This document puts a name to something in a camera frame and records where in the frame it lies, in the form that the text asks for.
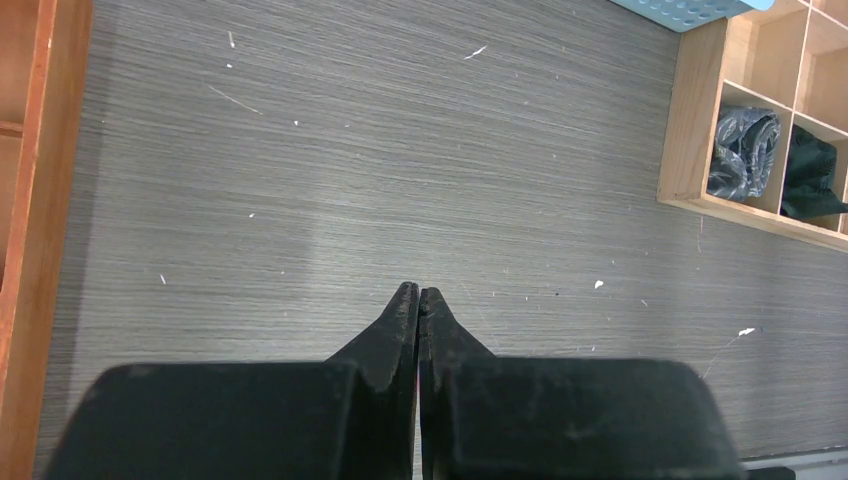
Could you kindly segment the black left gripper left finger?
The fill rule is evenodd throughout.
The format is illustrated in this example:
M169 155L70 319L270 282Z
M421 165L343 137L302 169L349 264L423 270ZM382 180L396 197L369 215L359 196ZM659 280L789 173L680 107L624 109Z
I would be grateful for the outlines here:
M407 479L419 289L323 361L136 363L88 388L48 479Z

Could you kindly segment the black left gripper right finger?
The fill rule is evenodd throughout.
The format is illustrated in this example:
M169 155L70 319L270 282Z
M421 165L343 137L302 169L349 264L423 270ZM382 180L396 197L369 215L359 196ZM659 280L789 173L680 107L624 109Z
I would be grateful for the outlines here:
M420 300L429 479L742 479L731 435L688 365L493 354L441 292Z

